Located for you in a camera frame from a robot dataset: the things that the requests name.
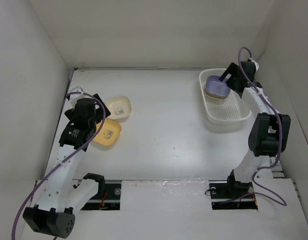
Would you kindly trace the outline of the purple panda plate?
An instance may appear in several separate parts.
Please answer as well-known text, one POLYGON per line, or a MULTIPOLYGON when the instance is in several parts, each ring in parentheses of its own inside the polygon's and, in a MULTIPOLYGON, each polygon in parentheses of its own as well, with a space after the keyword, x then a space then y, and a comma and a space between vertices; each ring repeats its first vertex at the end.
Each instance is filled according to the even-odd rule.
POLYGON ((206 79, 204 86, 210 93, 221 95, 227 88, 227 85, 224 82, 219 80, 218 75, 210 75, 206 79))

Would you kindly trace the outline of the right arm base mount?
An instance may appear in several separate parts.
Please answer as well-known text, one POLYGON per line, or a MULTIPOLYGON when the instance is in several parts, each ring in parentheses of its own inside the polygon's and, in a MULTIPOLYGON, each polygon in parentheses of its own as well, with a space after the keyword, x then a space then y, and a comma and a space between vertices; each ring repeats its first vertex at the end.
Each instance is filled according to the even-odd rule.
POLYGON ((253 191, 251 182, 210 181, 204 194, 210 197, 213 210, 257 210, 255 196, 247 195, 253 191))

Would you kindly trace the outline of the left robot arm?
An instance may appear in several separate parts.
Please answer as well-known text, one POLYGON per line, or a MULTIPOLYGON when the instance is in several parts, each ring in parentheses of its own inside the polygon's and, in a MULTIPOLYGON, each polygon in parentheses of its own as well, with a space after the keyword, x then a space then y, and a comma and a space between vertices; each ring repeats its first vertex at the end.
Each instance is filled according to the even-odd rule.
POLYGON ((88 200, 105 194, 102 175, 87 173, 78 186, 72 185, 72 178, 90 142, 111 114, 98 94, 77 91, 66 97, 72 108, 64 113, 68 123, 60 135, 54 167, 36 185, 17 213, 34 232, 62 239, 71 234, 76 214, 88 200), (27 201, 42 184, 45 187, 37 202, 27 207, 27 201))

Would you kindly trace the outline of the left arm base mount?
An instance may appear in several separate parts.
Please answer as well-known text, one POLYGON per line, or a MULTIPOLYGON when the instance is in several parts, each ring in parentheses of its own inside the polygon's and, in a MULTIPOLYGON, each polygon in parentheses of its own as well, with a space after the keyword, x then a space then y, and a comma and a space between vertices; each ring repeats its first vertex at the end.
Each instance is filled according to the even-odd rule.
POLYGON ((119 211, 121 205, 122 182, 106 181, 102 195, 93 196, 82 211, 119 211))

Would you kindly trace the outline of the cream panda plate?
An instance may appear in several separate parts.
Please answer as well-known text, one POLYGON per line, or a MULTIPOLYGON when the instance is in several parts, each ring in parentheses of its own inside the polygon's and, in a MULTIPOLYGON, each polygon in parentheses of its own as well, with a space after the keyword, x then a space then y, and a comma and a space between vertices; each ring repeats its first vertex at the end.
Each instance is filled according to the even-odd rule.
POLYGON ((126 96, 110 98, 105 102, 105 105, 110 111, 108 118, 113 121, 126 121, 132 113, 131 102, 126 96))

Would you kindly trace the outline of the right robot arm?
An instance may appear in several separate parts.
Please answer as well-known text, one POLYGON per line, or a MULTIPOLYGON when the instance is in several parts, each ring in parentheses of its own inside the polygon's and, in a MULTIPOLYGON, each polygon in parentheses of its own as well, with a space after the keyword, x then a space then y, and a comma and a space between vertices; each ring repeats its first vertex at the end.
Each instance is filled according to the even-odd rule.
POLYGON ((256 71, 257 63, 249 59, 239 64, 232 62, 219 77, 240 96, 255 117, 248 136, 247 154, 213 195, 228 202, 252 195, 257 173, 273 168, 287 145, 291 118, 271 105, 260 83, 254 80, 256 71))

